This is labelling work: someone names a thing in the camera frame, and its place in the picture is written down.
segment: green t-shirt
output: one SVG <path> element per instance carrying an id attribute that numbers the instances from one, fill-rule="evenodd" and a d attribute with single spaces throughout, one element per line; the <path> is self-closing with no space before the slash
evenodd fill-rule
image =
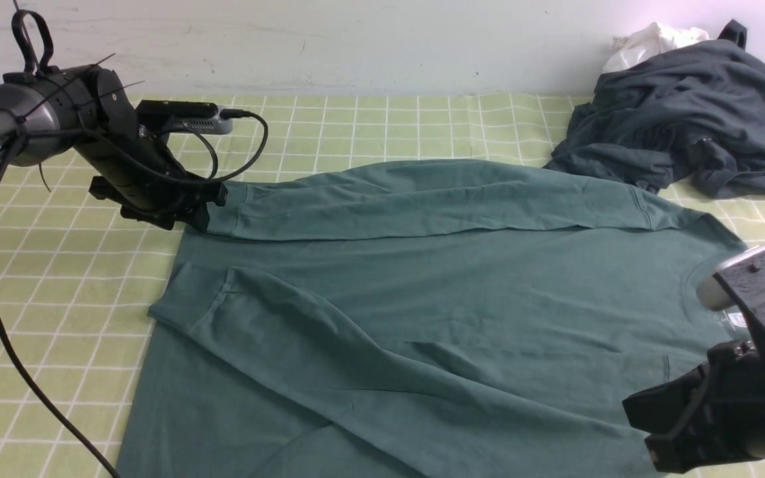
<path id="1" fill-rule="evenodd" d="M 229 184 L 188 230 L 124 478 L 657 475 L 622 400 L 731 339 L 702 212 L 489 161 Z"/>

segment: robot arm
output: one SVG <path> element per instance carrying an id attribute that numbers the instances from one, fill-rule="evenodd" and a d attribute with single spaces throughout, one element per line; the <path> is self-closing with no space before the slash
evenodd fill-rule
<path id="1" fill-rule="evenodd" d="M 662 472 L 765 459 L 765 245 L 720 264 L 698 296 L 714 311 L 737 305 L 752 340 L 715 345 L 683 377 L 624 400 Z"/>
<path id="2" fill-rule="evenodd" d="M 37 22 L 44 42 L 39 64 L 23 27 L 27 16 Z M 100 174 L 89 193 L 119 203 L 124 218 L 168 230 L 176 222 L 206 230 L 207 203 L 225 203 L 222 182 L 246 170 L 263 151 L 264 119 L 212 103 L 141 101 L 134 108 L 118 75 L 101 61 L 67 69 L 49 66 L 52 39 L 40 15 L 17 10 L 11 26 L 25 69 L 6 73 L 0 84 L 0 162 L 34 166 L 74 148 Z M 216 153 L 202 135 L 230 133 L 233 118 L 259 121 L 263 139 L 241 169 L 215 178 Z M 192 133 L 206 143 L 214 163 L 211 177 L 201 178 L 179 164 L 167 148 L 170 133 Z"/>

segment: white grid line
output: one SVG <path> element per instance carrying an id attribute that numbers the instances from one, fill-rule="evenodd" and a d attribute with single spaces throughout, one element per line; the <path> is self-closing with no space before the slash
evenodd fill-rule
<path id="1" fill-rule="evenodd" d="M 509 94 L 509 102 L 510 104 L 513 104 L 513 94 Z M 513 131 L 515 131 L 515 144 L 521 145 L 521 140 L 519 139 L 519 122 L 515 119 L 515 108 L 513 108 Z M 521 161 L 521 165 L 525 166 L 525 162 L 521 158 L 521 148 L 519 148 L 519 161 Z"/>
<path id="2" fill-rule="evenodd" d="M 543 109 L 543 104 L 541 103 L 541 97 L 538 94 L 537 101 L 539 102 L 539 111 L 541 112 L 541 115 L 543 115 L 543 121 L 545 122 L 545 134 L 547 134 L 547 140 L 551 143 L 551 145 L 554 145 L 555 142 L 553 142 L 553 139 L 551 139 L 551 129 L 547 127 L 547 118 L 545 117 L 545 110 Z"/>
<path id="3" fill-rule="evenodd" d="M 297 97 L 294 97 L 294 108 L 291 109 L 291 121 L 294 121 L 294 113 L 297 112 Z M 286 136 L 291 135 L 291 122 L 288 124 L 288 130 L 286 130 Z M 288 152 L 288 141 L 282 145 L 282 156 L 279 158 L 279 171 L 276 173 L 276 182 L 279 182 L 280 175 L 282 175 L 282 165 L 285 163 L 285 154 Z"/>
<path id="4" fill-rule="evenodd" d="M 388 161 L 388 113 L 391 113 L 389 108 L 388 96 L 385 98 L 385 131 L 382 133 L 382 161 Z"/>
<path id="5" fill-rule="evenodd" d="M 355 105 L 353 105 L 353 132 L 350 133 L 350 156 L 347 160 L 348 167 L 353 167 L 353 145 L 356 144 L 356 119 L 359 118 L 359 97 L 356 97 Z"/>
<path id="6" fill-rule="evenodd" d="M 450 108 L 450 97 L 447 97 L 447 119 L 450 122 L 450 157 L 456 157 L 456 145 L 453 140 L 453 111 Z"/>
<path id="7" fill-rule="evenodd" d="M 322 118 L 327 117 L 327 103 L 329 103 L 329 97 L 324 99 L 324 116 Z M 318 135 L 318 147 L 315 149 L 315 164 L 312 165 L 312 173 L 318 172 L 318 160 L 321 159 L 321 143 L 323 143 L 325 125 L 325 122 L 322 121 L 323 119 L 321 119 L 321 134 Z"/>

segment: pile of clothes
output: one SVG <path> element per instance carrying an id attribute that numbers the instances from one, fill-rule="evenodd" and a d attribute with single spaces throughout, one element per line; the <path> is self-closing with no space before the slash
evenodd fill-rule
<path id="1" fill-rule="evenodd" d="M 547 169 L 658 193 L 692 176 L 714 199 L 765 194 L 765 64 L 731 22 L 716 40 L 604 73 Z"/>

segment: black cable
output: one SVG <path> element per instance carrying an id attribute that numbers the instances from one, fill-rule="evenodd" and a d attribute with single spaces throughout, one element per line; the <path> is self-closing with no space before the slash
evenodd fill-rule
<path id="1" fill-rule="evenodd" d="M 116 154 L 119 155 L 119 158 L 122 158 L 125 161 L 128 161 L 128 163 L 131 164 L 131 166 L 137 167 L 137 169 L 140 169 L 144 173 L 147 173 L 147 175 L 151 175 L 153 178 L 158 179 L 158 181 L 164 181 L 167 183 L 172 183 L 176 185 L 187 185 L 188 187 L 202 187 L 203 185 L 212 185 L 212 184 L 218 184 L 224 181 L 228 181 L 229 179 L 236 178 L 236 176 L 241 175 L 243 172 L 245 172 L 247 169 L 249 169 L 255 162 L 258 160 L 259 157 L 262 155 L 262 151 L 264 151 L 264 146 L 267 145 L 268 142 L 268 124 L 267 121 L 264 121 L 264 118 L 260 117 L 256 113 L 253 112 L 244 112 L 245 117 L 253 118 L 259 123 L 261 123 L 263 128 L 262 133 L 262 141 L 258 144 L 258 149 L 256 149 L 255 154 L 250 157 L 249 160 L 247 160 L 246 163 L 244 163 L 243 166 L 239 167 L 239 169 L 234 170 L 234 172 L 229 173 L 228 175 L 221 176 L 219 178 L 214 179 L 180 179 L 180 178 L 172 178 L 170 176 L 165 176 L 163 173 L 160 173 L 158 171 L 155 171 L 149 166 L 146 166 L 143 163 L 140 163 L 137 159 L 134 159 L 131 157 L 130 154 L 125 152 L 120 146 L 117 146 L 114 144 L 114 142 L 106 137 L 104 137 L 102 134 L 96 133 L 95 131 L 91 131 L 89 129 L 62 129 L 60 131 L 39 131 L 36 133 L 30 133 L 28 136 L 29 138 L 61 138 L 66 136 L 87 136 L 90 139 L 96 139 L 98 141 L 102 141 L 103 143 L 106 143 L 106 145 L 109 145 L 110 148 L 114 149 Z"/>
<path id="2" fill-rule="evenodd" d="M 6 152 L 4 153 L 4 156 L 2 157 L 2 161 L 0 162 L 0 184 L 2 183 L 2 178 L 5 175 L 5 170 L 8 169 L 8 165 L 10 164 L 10 161 L 13 160 L 13 157 L 16 156 L 16 151 L 19 150 L 19 148 L 22 148 L 22 145 L 25 142 L 25 136 L 18 137 L 12 144 L 8 147 Z M 13 345 L 10 342 L 10 339 L 8 338 L 8 332 L 4 326 L 4 323 L 2 322 L 2 315 L 0 315 L 0 339 L 2 340 L 2 345 L 4 347 L 5 353 L 8 354 L 9 359 L 13 363 L 13 367 L 16 368 L 16 371 L 19 373 L 19 376 L 22 377 L 22 379 L 25 381 L 25 384 L 28 384 L 28 388 L 31 389 L 31 391 L 36 394 L 37 398 L 40 399 L 40 402 L 42 402 L 43 405 L 46 406 L 46 409 L 49 410 L 49 412 L 52 412 L 52 415 L 54 415 L 55 418 L 58 418 L 58 421 L 60 421 L 61 424 L 63 424 L 64 428 L 69 430 L 70 433 L 72 433 L 73 436 L 75 436 L 78 441 L 82 442 L 82 445 L 84 445 L 85 448 L 90 451 L 91 454 L 96 457 L 98 462 L 101 463 L 101 465 L 110 473 L 112 478 L 120 478 L 120 474 L 114 469 L 114 466 L 104 457 L 101 453 L 101 451 L 98 451 L 96 447 L 94 447 L 94 444 L 91 443 L 86 436 L 82 435 L 82 432 L 79 432 L 79 430 L 76 428 L 76 426 L 73 426 L 72 423 L 70 423 L 70 420 L 67 420 L 67 417 L 64 417 L 64 414 L 61 414 L 60 410 L 58 408 L 55 408 L 54 403 L 52 403 L 52 400 L 49 400 L 48 396 L 46 396 L 45 393 L 43 393 L 43 390 L 40 389 L 40 387 L 37 386 L 37 384 L 34 382 L 34 379 L 31 378 L 30 373 L 25 370 L 25 367 L 22 365 L 22 361 L 19 360 L 19 357 L 16 355 L 16 351 L 13 350 Z"/>
<path id="3" fill-rule="evenodd" d="M 168 133 L 190 133 L 190 134 L 193 134 L 194 136 L 197 136 L 197 139 L 199 139 L 200 142 L 203 143 L 204 146 L 206 146 L 206 149 L 209 150 L 209 155 L 211 155 L 212 157 L 212 173 L 209 175 L 207 179 L 214 179 L 214 176 L 218 175 L 218 169 L 220 167 L 220 161 L 218 160 L 218 152 L 214 150 L 214 146 L 212 146 L 212 144 L 209 143 L 209 140 L 206 139 L 205 136 L 195 132 L 193 129 L 189 127 L 171 127 L 169 129 L 164 129 L 159 131 L 158 133 L 155 133 L 155 136 L 162 136 Z M 182 169 L 184 169 L 184 167 L 178 161 L 176 161 L 176 164 L 179 164 L 179 166 L 182 167 Z"/>

